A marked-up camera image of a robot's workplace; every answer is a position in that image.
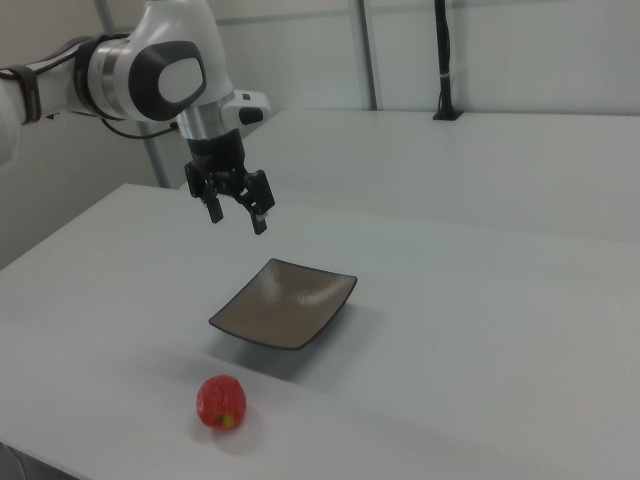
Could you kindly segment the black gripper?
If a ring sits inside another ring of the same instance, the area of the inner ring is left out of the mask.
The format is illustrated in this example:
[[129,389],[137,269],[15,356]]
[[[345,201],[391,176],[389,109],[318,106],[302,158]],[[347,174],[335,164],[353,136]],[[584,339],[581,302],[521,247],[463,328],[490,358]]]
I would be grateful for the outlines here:
[[275,199],[263,170],[249,173],[238,129],[214,139],[188,139],[192,160],[185,165],[189,192],[206,206],[212,223],[224,218],[218,194],[233,197],[249,212],[254,233],[267,230],[266,217]]

